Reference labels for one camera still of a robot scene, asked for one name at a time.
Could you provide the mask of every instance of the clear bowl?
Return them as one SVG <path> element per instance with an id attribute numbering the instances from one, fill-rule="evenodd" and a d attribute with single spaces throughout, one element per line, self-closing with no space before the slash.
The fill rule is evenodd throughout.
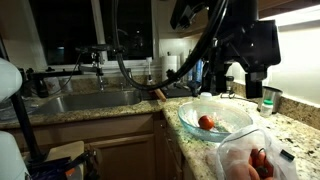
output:
<path id="1" fill-rule="evenodd" d="M 203 115 L 214 119 L 215 128 L 208 131 L 199 127 L 198 120 Z M 217 102 L 185 103 L 179 107 L 178 116 L 188 132 L 197 138 L 212 142 L 221 142 L 231 133 L 252 124 L 252 119 L 246 112 Z"/>

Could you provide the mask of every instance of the kitchen counter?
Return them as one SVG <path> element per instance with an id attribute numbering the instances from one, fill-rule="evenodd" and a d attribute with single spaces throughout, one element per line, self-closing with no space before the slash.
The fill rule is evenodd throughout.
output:
<path id="1" fill-rule="evenodd" d="M 93 119 L 124 115 L 153 113 L 162 110 L 168 124 L 176 133 L 180 148 L 196 179 L 216 179 L 213 154 L 219 144 L 194 138 L 183 128 L 178 119 L 177 109 L 179 105 L 195 99 L 197 98 L 172 98 L 168 99 L 167 102 L 157 100 L 142 101 L 132 106 L 73 111 L 51 116 L 31 115 L 30 122 L 33 126 L 38 126 L 72 121 L 90 121 Z M 217 101 L 246 111 L 253 119 L 254 124 L 263 128 L 267 133 L 272 134 L 282 141 L 283 144 L 287 145 L 295 156 L 299 179 L 319 179 L 319 130 L 281 114 L 275 114 L 269 118 L 263 118 L 256 111 L 257 104 L 255 103 L 236 99 L 218 99 Z M 18 127 L 19 123 L 16 121 L 0 122 L 0 129 Z"/>

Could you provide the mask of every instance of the bottle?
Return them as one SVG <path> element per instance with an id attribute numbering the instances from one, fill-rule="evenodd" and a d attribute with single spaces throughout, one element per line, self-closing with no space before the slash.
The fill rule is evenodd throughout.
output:
<path id="1" fill-rule="evenodd" d="M 272 110 L 273 110 L 272 100 L 266 99 L 263 101 L 263 104 L 261 106 L 260 116 L 269 117 L 272 114 Z"/>

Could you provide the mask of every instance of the black device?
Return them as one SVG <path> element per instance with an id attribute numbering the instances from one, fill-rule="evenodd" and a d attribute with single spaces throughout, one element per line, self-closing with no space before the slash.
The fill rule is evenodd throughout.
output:
<path id="1" fill-rule="evenodd" d="M 190 26 L 196 13 L 208 7 L 211 17 L 218 1 L 177 0 L 172 18 L 173 29 Z M 208 64 L 203 70 L 200 91 L 226 92 L 226 72 L 238 62 L 247 73 L 246 97 L 262 97 L 262 80 L 267 69 L 281 61 L 275 21 L 259 21 L 257 0 L 229 0 L 220 28 L 207 48 Z"/>

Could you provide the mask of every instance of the paper towel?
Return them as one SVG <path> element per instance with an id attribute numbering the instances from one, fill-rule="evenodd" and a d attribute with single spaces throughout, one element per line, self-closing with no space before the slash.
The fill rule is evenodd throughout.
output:
<path id="1" fill-rule="evenodd" d="M 180 58 L 178 56 L 162 56 L 161 63 L 162 63 L 162 81 L 168 79 L 167 78 L 167 71 L 169 69 L 177 72 L 178 69 L 178 60 Z"/>

